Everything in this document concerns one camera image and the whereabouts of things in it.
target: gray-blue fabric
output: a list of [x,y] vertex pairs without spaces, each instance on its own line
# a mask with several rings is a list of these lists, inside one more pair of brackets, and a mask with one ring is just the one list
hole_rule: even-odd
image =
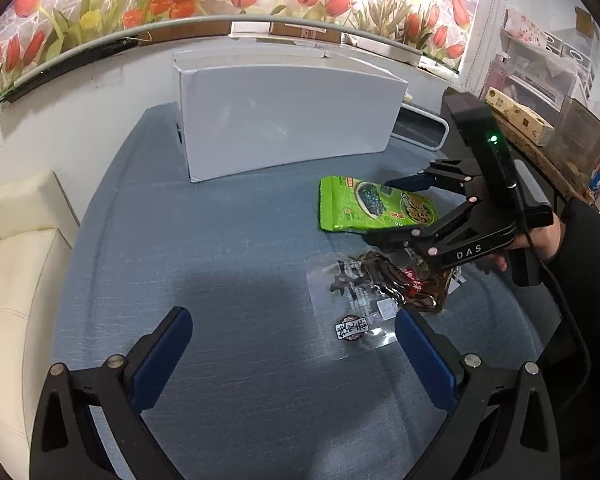
[[[228,156],[232,153],[227,146]],[[289,164],[189,182],[171,105],[145,112],[91,200],[56,318],[53,357],[100,365],[151,332],[173,305],[193,338],[144,420],[187,479],[401,479],[445,413],[397,343],[335,360],[317,330],[305,262],[365,247],[318,227],[318,181],[383,182],[425,168],[430,152]],[[431,191],[442,212],[462,198]],[[466,283],[428,317],[461,352],[518,368],[538,333],[497,275]],[[96,421],[118,474],[133,478]]]

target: sofa seat cushion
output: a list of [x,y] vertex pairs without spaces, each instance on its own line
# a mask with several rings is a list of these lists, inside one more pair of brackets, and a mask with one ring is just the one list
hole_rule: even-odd
[[69,256],[57,229],[0,240],[0,462],[14,480],[29,477],[31,432]]

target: white sofa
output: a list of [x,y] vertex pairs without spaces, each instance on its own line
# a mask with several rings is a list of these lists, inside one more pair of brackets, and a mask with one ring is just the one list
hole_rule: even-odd
[[29,478],[29,449],[78,224],[51,171],[0,186],[0,463]]

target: green seaweed snack bag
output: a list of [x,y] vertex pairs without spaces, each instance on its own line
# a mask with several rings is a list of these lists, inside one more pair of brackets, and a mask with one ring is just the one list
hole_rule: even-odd
[[438,219],[433,202],[417,193],[351,178],[320,179],[320,227],[361,233]]

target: silver bolt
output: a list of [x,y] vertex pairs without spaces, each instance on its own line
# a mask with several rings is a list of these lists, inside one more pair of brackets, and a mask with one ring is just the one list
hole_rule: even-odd
[[477,368],[482,364],[482,359],[480,359],[476,354],[467,354],[464,356],[464,364],[470,368]]
[[528,363],[525,363],[525,370],[531,375],[537,375],[540,371],[540,368],[538,368],[538,365],[536,363],[532,363],[531,361],[529,361]]
[[49,368],[51,375],[60,375],[62,372],[64,372],[64,365],[62,363],[56,363]]
[[107,366],[109,368],[120,368],[125,362],[125,358],[122,355],[112,355],[109,359],[107,359]]

